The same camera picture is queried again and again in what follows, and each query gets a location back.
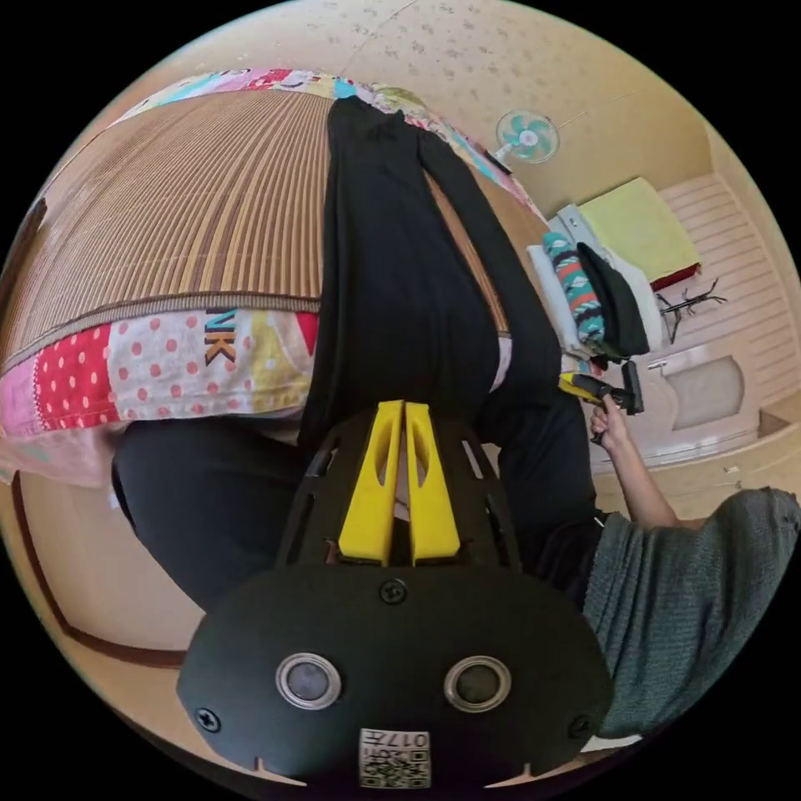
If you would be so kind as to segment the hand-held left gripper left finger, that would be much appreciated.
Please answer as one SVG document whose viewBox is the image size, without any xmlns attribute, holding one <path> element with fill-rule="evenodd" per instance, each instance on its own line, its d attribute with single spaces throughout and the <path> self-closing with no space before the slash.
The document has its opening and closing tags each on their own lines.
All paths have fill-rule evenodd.
<svg viewBox="0 0 801 801">
<path fill-rule="evenodd" d="M 338 539 L 346 561 L 389 564 L 403 420 L 402 400 L 377 406 Z"/>
</svg>

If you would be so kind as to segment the person's right hand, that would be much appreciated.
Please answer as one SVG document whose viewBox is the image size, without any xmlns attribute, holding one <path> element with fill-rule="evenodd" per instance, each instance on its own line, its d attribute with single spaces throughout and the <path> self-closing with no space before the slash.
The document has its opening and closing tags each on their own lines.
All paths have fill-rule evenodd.
<svg viewBox="0 0 801 801">
<path fill-rule="evenodd" d="M 590 418 L 592 441 L 607 453 L 628 445 L 630 436 L 624 414 L 610 395 L 594 408 Z"/>
</svg>

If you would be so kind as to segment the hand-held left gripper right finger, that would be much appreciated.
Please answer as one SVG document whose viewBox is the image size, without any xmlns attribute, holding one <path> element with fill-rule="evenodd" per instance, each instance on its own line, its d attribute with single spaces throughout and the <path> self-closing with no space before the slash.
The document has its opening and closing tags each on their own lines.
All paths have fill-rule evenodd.
<svg viewBox="0 0 801 801">
<path fill-rule="evenodd" d="M 406 461 L 411 559 L 454 559 L 461 547 L 429 407 L 408 402 Z"/>
</svg>

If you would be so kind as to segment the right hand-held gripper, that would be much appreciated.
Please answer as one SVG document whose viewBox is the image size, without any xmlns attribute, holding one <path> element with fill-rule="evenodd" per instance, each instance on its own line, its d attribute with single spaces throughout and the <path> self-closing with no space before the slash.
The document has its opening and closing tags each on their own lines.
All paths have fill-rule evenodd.
<svg viewBox="0 0 801 801">
<path fill-rule="evenodd" d="M 624 395 L 622 394 L 622 390 L 592 375 L 586 373 L 562 372 L 559 376 L 559 389 L 597 408 L 604 408 L 604 400 L 608 398 L 614 403 L 616 408 L 620 411 L 624 411 Z"/>
</svg>

